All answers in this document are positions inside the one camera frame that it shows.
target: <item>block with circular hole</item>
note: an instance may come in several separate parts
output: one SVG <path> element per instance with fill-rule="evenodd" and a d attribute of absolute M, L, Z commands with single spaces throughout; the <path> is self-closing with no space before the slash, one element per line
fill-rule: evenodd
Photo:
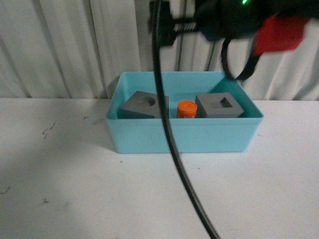
<path fill-rule="evenodd" d="M 196 118 L 237 118 L 244 113 L 230 93 L 196 95 Z"/>
<path fill-rule="evenodd" d="M 168 96 L 165 96 L 165 102 L 168 107 Z M 160 119 L 158 96 L 136 91 L 119 108 L 117 115 L 119 119 Z"/>

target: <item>orange bottle cap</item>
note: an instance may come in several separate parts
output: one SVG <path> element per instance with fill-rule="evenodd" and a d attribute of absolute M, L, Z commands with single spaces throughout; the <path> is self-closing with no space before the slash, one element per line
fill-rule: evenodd
<path fill-rule="evenodd" d="M 181 101 L 177 105 L 177 118 L 195 118 L 197 104 L 193 101 Z"/>

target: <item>light blue plastic bin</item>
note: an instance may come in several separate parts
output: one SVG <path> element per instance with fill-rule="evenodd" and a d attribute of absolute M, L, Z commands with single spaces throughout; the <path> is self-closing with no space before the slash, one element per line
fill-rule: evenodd
<path fill-rule="evenodd" d="M 162 72 L 169 117 L 179 152 L 242 152 L 263 114 L 241 86 L 221 72 Z M 113 94 L 106 119 L 118 153 L 169 153 L 161 119 L 118 119 L 118 108 L 136 91 L 157 93 L 153 72 L 125 72 Z M 244 109 L 234 119 L 176 119 L 177 103 L 197 94 L 230 92 Z"/>

